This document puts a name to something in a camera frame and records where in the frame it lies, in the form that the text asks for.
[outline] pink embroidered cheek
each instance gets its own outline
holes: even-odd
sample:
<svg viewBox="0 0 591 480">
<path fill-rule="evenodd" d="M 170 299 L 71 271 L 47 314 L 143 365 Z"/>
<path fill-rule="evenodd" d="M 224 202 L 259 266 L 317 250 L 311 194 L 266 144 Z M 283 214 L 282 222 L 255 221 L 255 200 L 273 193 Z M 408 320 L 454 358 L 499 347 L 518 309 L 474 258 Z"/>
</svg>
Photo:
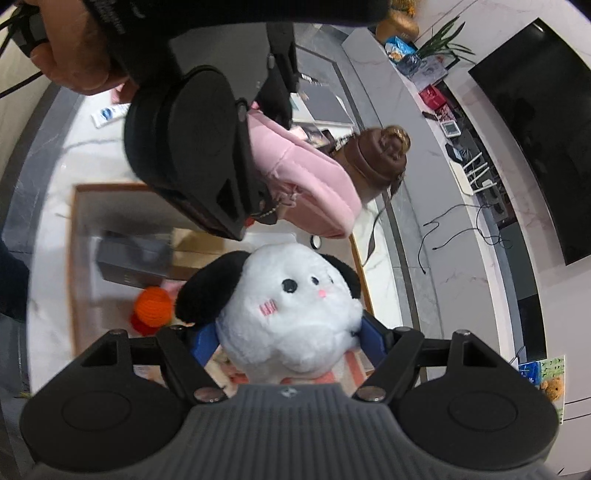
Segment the pink embroidered cheek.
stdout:
<svg viewBox="0 0 591 480">
<path fill-rule="evenodd" d="M 265 303 L 259 305 L 259 309 L 265 317 L 268 317 L 277 311 L 277 303 L 273 299 L 267 300 Z"/>
</svg>

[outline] black plush ear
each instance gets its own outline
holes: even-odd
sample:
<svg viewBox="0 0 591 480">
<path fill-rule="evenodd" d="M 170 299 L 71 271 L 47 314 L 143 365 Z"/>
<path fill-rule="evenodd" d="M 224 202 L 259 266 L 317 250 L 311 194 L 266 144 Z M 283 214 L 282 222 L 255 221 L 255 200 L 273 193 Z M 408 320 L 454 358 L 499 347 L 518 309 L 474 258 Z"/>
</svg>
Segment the black plush ear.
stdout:
<svg viewBox="0 0 591 480">
<path fill-rule="evenodd" d="M 354 299 L 359 300 L 361 298 L 361 282 L 359 281 L 359 276 L 357 275 L 357 272 L 353 270 L 350 266 L 348 266 L 346 263 L 341 262 L 341 260 L 339 260 L 336 257 L 333 257 L 332 255 L 322 254 L 322 257 L 329 264 L 335 267 L 341 275 L 343 275 L 343 278 L 345 279 L 345 282 L 347 283 L 347 285 L 349 286 L 349 290 L 351 291 L 351 296 Z"/>
<path fill-rule="evenodd" d="M 177 318 L 197 327 L 214 322 L 232 297 L 249 255 L 230 252 L 195 273 L 178 292 L 174 309 Z"/>
</svg>

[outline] plush toy eye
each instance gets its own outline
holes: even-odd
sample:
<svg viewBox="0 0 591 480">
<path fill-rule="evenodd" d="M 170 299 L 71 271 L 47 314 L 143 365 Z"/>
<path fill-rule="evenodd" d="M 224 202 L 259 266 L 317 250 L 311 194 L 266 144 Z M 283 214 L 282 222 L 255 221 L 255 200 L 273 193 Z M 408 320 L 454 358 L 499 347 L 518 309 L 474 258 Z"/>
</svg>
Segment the plush toy eye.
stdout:
<svg viewBox="0 0 591 480">
<path fill-rule="evenodd" d="M 286 278 L 282 283 L 283 291 L 287 293 L 294 293 L 297 290 L 297 283 L 295 280 Z"/>
</svg>

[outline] red box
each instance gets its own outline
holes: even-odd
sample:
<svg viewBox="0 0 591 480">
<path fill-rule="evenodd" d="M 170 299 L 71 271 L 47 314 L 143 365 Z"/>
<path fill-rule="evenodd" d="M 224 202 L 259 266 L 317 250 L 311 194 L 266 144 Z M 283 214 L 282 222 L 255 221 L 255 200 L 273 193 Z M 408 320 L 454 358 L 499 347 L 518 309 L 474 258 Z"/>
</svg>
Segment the red box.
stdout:
<svg viewBox="0 0 591 480">
<path fill-rule="evenodd" d="M 423 102 L 425 102 L 425 105 L 427 105 L 429 108 L 432 108 L 433 110 L 437 110 L 446 104 L 443 94 L 433 85 L 429 85 L 418 94 L 423 99 Z"/>
</svg>

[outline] gray ribbed surface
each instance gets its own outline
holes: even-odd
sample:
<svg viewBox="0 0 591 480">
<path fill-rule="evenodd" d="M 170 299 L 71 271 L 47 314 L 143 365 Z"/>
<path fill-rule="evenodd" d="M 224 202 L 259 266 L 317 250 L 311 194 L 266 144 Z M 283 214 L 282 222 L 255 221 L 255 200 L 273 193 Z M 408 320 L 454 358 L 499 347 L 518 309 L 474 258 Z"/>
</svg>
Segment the gray ribbed surface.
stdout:
<svg viewBox="0 0 591 480">
<path fill-rule="evenodd" d="M 215 406 L 192 409 L 159 454 L 117 472 L 82 475 L 37 468 L 30 479 L 146 480 L 543 480 L 541 462 L 481 473 L 439 462 L 402 433 L 385 405 L 345 397 L 339 385 L 244 385 Z"/>
</svg>

